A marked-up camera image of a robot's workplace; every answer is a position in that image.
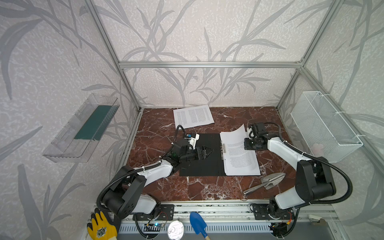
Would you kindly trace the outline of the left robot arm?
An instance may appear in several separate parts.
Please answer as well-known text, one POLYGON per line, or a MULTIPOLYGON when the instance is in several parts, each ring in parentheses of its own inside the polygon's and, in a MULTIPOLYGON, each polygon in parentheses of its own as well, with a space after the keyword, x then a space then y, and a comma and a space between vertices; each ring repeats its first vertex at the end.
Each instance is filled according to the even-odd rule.
POLYGON ((148 215, 153 219, 158 217, 161 202, 150 195, 144 195, 144 188, 172 176, 180 169, 186 169, 194 161, 206 160, 214 150, 197 146, 199 139, 199 134, 188 134, 183 126, 178 125, 171 147, 156 163, 138 168, 124 166, 118 171, 97 197, 99 211, 113 213, 121 220, 136 214, 148 215))

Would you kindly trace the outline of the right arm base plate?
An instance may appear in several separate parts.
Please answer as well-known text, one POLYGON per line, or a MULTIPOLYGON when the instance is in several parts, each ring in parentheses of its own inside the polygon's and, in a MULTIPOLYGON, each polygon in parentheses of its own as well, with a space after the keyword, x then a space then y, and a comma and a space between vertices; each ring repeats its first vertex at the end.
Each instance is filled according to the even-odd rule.
POLYGON ((276 220, 276 221, 291 221, 295 218, 295 213, 292 208, 280 209, 276 203, 269 204, 250 204, 250 210, 254 214, 255 220, 276 220))

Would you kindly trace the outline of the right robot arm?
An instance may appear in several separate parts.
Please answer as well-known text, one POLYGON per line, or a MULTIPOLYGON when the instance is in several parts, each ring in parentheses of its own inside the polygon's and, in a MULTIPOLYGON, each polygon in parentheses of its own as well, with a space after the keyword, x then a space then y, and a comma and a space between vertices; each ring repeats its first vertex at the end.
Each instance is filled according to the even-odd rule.
POLYGON ((277 133, 268 132, 266 123, 250 124, 245 138, 245 150, 268 150, 286 161, 295 171, 295 185, 291 189, 270 199, 267 213, 279 219, 283 212, 291 208, 299 209, 309 205, 337 204, 347 200, 353 193, 350 177, 323 157, 314 157, 294 147, 282 136, 282 128, 277 133), (347 183, 344 195, 328 200, 337 193, 333 172, 340 174, 347 183))

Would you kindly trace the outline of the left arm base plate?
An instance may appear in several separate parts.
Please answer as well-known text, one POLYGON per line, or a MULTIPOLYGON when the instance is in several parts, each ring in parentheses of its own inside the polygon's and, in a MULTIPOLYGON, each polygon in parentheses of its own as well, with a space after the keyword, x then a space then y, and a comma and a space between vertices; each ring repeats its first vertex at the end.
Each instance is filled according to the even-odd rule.
POLYGON ((156 205, 150 214, 150 219, 160 221, 171 221, 174 218, 175 205, 173 204, 160 204, 156 205))

